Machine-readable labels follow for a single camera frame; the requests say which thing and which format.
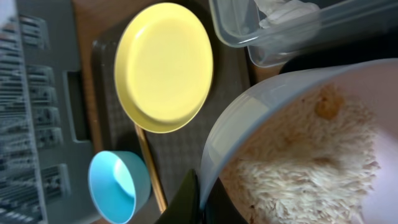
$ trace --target blue cup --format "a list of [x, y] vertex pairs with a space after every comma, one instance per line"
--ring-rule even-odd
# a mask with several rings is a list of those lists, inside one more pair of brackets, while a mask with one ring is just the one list
[[140, 157], [127, 151], [95, 155], [88, 171], [91, 198], [110, 223], [127, 223], [147, 202], [150, 177]]

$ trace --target brown wooden surface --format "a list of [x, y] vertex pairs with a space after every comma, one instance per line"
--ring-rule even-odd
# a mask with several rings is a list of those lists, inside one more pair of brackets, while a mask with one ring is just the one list
[[[101, 143], [100, 124], [94, 92], [93, 79], [96, 74], [91, 72], [91, 48], [93, 41], [102, 32], [121, 22], [123, 19], [138, 12], [140, 9], [159, 0], [73, 0], [75, 8], [76, 28], [80, 45], [80, 57], [83, 67], [83, 84], [87, 117], [89, 119], [95, 153], [103, 149]], [[257, 68], [250, 65], [257, 82], [278, 74], [280, 67]], [[107, 223], [99, 220], [97, 224]]]

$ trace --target yellow plate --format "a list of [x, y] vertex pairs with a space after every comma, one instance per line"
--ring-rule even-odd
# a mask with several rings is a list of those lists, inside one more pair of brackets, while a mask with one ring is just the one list
[[154, 133], [175, 131], [200, 110], [210, 90], [213, 54], [199, 19], [178, 4], [156, 4], [127, 26], [114, 77], [129, 117]]

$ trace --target dish rack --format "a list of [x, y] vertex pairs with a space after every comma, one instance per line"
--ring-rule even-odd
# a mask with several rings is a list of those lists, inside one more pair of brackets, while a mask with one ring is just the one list
[[0, 223], [96, 220], [72, 4], [1, 4]]

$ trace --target wooden stick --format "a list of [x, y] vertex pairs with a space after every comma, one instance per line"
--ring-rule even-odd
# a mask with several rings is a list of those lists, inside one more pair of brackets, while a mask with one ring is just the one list
[[136, 128], [141, 151], [144, 155], [144, 160], [149, 171], [150, 181], [152, 182], [152, 188], [154, 189], [157, 204], [159, 206], [160, 212], [163, 213], [167, 208], [167, 202], [163, 193], [162, 184], [160, 183], [159, 176], [157, 175], [154, 159], [150, 153], [144, 130], [142, 130], [142, 128], [136, 124], [134, 124], [134, 126]]

